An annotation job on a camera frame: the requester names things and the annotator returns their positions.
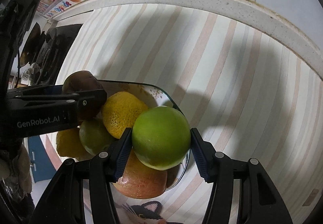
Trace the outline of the dark red apple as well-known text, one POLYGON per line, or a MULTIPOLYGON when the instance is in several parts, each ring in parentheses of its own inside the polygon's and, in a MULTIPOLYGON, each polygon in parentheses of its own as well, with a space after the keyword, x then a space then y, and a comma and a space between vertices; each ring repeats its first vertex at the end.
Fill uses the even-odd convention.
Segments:
POLYGON ((62 86, 62 94, 102 89, 96 77, 87 70, 77 71, 67 77, 62 86))

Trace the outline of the yellow orange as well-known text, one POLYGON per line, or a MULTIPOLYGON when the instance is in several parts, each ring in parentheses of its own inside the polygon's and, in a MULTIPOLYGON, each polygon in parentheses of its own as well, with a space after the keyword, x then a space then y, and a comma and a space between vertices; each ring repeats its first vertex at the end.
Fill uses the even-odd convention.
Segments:
POLYGON ((61 157, 75 158, 78 161, 92 159, 79 139, 79 128, 61 130, 56 135, 56 151, 61 157))
POLYGON ((129 92, 118 92, 107 98, 101 114, 107 131, 120 139, 126 128, 132 128, 138 116, 148 110, 148 106, 129 92))

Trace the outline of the green apple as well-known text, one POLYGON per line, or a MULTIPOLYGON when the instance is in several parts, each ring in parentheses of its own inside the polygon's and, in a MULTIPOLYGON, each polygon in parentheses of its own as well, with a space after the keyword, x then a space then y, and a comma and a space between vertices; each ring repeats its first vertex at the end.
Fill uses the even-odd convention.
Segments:
POLYGON ((179 165, 191 145, 185 116, 168 106, 144 111, 132 128, 132 146, 145 166, 163 171, 179 165))
POLYGON ((93 156, 107 151, 115 140, 99 118, 93 118, 81 123, 79 139, 85 150, 93 156))

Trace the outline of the blue kitchen cabinet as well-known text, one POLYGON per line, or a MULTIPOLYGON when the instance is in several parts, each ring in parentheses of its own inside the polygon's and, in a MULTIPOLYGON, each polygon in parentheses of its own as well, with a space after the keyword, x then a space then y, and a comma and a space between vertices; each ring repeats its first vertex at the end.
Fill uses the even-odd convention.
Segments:
POLYGON ((34 182, 51 179, 55 175, 56 169, 45 150, 40 136, 30 137, 27 142, 34 182))

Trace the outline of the small brown card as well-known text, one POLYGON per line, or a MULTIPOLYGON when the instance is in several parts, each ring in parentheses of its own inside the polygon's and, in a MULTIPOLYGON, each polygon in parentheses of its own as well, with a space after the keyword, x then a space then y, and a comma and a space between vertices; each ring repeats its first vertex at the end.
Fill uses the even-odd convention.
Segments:
POLYGON ((302 206, 310 206, 318 194, 319 194, 319 190, 314 188, 302 206))

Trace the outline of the black gas stove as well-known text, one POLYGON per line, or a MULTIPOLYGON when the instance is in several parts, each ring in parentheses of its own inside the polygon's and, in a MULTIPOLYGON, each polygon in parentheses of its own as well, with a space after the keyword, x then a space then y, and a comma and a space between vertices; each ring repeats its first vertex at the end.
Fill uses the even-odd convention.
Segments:
POLYGON ((71 24, 50 28, 32 66, 30 84, 55 84, 62 64, 82 25, 71 24))

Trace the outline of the black frying pan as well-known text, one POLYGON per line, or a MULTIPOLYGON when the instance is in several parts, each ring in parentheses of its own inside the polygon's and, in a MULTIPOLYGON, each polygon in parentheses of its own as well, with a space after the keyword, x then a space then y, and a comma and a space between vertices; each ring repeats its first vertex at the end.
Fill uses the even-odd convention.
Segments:
POLYGON ((38 50, 39 41, 41 39, 41 27, 36 22, 34 27, 32 28, 26 42, 24 48, 20 54, 19 58, 19 67, 24 67, 27 64, 31 64, 33 58, 36 55, 38 50))

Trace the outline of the cat shaped coaster mat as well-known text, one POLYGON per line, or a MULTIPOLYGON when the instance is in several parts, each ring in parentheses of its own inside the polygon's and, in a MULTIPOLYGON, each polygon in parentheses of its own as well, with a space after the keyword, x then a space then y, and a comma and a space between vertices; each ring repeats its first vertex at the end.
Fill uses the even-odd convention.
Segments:
POLYGON ((120 223, 176 224, 176 222, 166 221, 160 215, 163 206, 159 201, 149 201, 140 205, 129 205, 128 203, 115 203, 114 205, 120 223))

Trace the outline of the floral oval ceramic plate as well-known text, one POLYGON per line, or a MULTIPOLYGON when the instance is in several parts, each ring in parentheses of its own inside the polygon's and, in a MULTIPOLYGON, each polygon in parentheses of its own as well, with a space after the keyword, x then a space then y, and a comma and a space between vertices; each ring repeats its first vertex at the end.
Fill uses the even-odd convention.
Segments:
POLYGON ((115 184, 128 197, 156 197, 173 188, 189 159, 189 124, 170 97, 148 84, 101 81, 107 101, 84 121, 79 138, 92 155, 116 144, 126 128, 132 150, 115 184))

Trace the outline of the striped table cloth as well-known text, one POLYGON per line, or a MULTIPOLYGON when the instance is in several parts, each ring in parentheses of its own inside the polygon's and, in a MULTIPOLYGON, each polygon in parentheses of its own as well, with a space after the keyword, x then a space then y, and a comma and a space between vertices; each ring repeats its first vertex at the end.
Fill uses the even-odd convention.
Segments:
POLYGON ((165 90, 214 148, 257 158, 294 223, 322 195, 322 80, 298 56, 235 20, 172 5, 97 9, 56 80, 78 70, 165 90), (316 188, 310 206, 302 206, 316 188))

